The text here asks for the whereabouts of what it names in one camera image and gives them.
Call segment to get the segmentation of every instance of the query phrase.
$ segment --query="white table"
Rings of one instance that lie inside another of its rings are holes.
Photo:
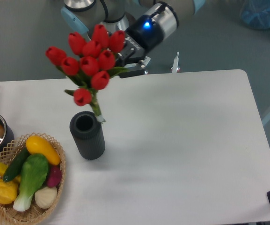
[[[43,224],[221,225],[270,221],[270,149],[241,70],[114,78],[99,92],[105,153],[83,159],[69,131],[68,79],[0,82],[19,137],[55,137],[64,192]]]

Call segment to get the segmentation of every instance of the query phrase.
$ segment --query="green leaf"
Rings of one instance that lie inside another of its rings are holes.
[[[85,74],[81,69],[79,70],[79,75],[80,75],[82,85],[87,85],[88,87],[90,87],[91,77]]]
[[[64,71],[62,70],[61,66],[56,66],[57,70],[61,71],[62,73],[64,73]]]
[[[82,81],[82,86],[86,86],[86,89],[88,88],[88,84],[85,81]]]
[[[71,96],[73,96],[73,94],[75,92],[74,90],[67,90],[67,89],[65,89],[64,91],[65,91],[65,93],[67,93],[67,94],[69,94]]]
[[[72,82],[74,82],[76,85],[81,86],[82,82],[81,80],[77,77],[77,75],[75,76],[67,76]]]
[[[79,88],[83,88],[83,89],[87,89],[88,90],[88,86],[86,83],[84,83],[84,85],[80,86]]]
[[[113,67],[112,69],[109,69],[107,72],[110,75],[110,78],[117,76],[120,73],[127,72],[128,69],[124,67]]]

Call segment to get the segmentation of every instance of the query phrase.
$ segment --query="yellow bell pepper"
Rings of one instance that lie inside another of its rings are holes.
[[[6,169],[8,168],[7,165],[3,164],[3,163],[0,163],[0,176],[3,177],[4,176],[4,173],[6,171]],[[14,178],[14,181],[20,183],[21,182],[21,176],[18,175]]]
[[[14,181],[7,183],[0,179],[0,203],[10,204],[17,198],[18,185]]]

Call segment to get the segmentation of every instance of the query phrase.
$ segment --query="tulip bouquet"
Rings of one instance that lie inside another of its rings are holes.
[[[109,36],[106,28],[98,24],[88,42],[78,32],[69,34],[68,43],[79,60],[67,57],[65,51],[54,46],[45,52],[51,63],[78,86],[76,90],[65,92],[73,96],[79,106],[90,104],[101,123],[105,120],[97,101],[97,92],[104,89],[111,78],[127,71],[124,67],[115,67],[117,53],[124,47],[124,37],[122,30]]]

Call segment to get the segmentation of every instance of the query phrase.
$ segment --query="blue light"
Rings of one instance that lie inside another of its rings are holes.
[[[145,22],[144,26],[145,29],[149,29],[150,28],[150,23],[149,22]]]

